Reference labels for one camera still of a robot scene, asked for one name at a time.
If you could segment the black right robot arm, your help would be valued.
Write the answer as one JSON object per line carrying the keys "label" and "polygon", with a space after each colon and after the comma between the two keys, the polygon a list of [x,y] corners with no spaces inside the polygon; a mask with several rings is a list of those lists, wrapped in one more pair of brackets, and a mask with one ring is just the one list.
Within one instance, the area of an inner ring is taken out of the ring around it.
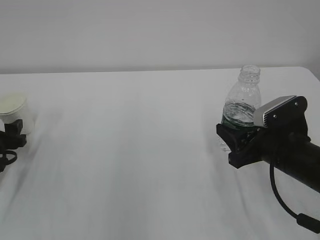
{"label": "black right robot arm", "polygon": [[229,164],[236,169],[264,161],[316,192],[320,190],[320,148],[308,134],[286,128],[216,125],[216,133],[230,149]]}

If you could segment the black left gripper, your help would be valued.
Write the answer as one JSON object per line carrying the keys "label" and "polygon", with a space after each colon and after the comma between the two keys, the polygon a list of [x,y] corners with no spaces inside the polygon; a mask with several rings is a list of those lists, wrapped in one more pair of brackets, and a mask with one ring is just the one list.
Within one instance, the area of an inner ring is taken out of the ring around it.
{"label": "black left gripper", "polygon": [[23,120],[17,119],[12,123],[4,124],[4,131],[0,132],[0,172],[8,165],[13,164],[18,155],[15,152],[27,144],[27,136],[22,134]]}

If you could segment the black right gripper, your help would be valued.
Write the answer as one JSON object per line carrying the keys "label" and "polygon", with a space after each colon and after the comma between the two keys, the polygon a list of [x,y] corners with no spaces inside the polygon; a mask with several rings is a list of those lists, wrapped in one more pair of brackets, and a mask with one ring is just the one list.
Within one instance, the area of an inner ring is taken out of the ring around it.
{"label": "black right gripper", "polygon": [[264,156],[273,155],[280,148],[311,141],[307,133],[284,127],[242,130],[218,123],[216,134],[220,139],[220,148],[230,152],[228,163],[236,169],[260,162]]}

